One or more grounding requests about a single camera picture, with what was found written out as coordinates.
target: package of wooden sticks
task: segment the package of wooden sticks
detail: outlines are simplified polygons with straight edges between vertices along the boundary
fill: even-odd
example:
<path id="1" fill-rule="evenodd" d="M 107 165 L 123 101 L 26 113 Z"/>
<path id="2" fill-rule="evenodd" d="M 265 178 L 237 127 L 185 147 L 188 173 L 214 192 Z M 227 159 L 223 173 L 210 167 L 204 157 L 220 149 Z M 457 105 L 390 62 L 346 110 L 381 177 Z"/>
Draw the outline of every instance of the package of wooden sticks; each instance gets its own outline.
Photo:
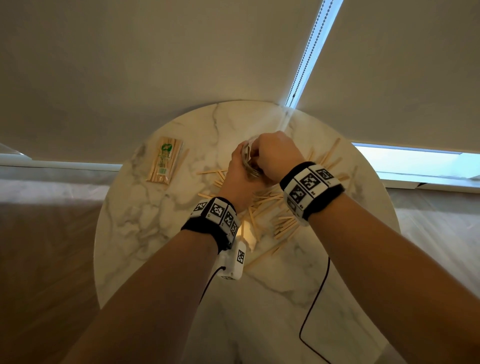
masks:
<path id="1" fill-rule="evenodd" d="M 166 136 L 159 138 L 147 181 L 170 184 L 182 145 L 180 139 Z"/>

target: wristband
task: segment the wristband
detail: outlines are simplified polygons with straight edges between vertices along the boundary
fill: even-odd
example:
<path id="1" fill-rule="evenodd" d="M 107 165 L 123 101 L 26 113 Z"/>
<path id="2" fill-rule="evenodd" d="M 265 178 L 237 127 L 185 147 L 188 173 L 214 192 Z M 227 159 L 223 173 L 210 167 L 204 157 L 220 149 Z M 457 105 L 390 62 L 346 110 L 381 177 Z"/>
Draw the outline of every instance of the wristband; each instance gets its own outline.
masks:
<path id="1" fill-rule="evenodd" d="M 288 208 L 302 225 L 308 225 L 311 214 L 322 211 L 345 191 L 337 178 L 313 162 L 294 167 L 280 181 L 280 187 Z"/>
<path id="2" fill-rule="evenodd" d="M 232 203 L 223 197 L 200 201 L 180 230 L 210 234 L 216 241 L 218 253 L 232 248 L 240 226 Z"/>

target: person's right hand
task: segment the person's right hand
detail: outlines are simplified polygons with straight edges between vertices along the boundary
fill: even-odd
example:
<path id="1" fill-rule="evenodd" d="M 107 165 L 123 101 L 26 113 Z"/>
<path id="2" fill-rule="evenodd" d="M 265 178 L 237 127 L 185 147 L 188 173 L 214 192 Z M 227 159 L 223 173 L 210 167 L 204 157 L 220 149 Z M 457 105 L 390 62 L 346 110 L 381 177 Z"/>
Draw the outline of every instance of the person's right hand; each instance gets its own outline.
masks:
<path id="1" fill-rule="evenodd" d="M 261 134 L 252 144 L 250 157 L 274 183 L 305 161 L 293 140 L 284 132 Z"/>

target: white electronic device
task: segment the white electronic device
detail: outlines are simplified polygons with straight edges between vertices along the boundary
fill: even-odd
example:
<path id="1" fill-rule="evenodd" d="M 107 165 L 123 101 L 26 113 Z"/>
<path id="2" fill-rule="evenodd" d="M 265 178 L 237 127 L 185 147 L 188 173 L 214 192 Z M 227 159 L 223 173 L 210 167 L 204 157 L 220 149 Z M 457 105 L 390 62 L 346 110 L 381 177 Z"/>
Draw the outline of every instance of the white electronic device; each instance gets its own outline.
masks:
<path id="1" fill-rule="evenodd" d="M 221 251 L 218 255 L 218 263 L 220 267 L 225 267 L 225 270 L 218 271 L 217 275 L 224 279 L 240 279 L 246 249 L 245 243 L 240 238 L 236 238 L 231 249 Z"/>

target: forearm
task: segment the forearm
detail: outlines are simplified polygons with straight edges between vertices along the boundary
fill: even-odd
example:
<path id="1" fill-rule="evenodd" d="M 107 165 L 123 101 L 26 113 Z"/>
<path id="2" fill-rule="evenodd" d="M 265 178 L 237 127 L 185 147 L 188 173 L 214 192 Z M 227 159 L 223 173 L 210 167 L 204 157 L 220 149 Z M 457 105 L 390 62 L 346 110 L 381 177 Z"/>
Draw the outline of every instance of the forearm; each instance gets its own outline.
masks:
<path id="1" fill-rule="evenodd" d="M 176 363 L 217 257 L 209 234 L 183 230 L 112 296 L 64 363 Z"/>
<path id="2" fill-rule="evenodd" d="M 359 304 L 406 360 L 479 355 L 478 299 L 422 250 L 344 194 L 309 222 Z"/>

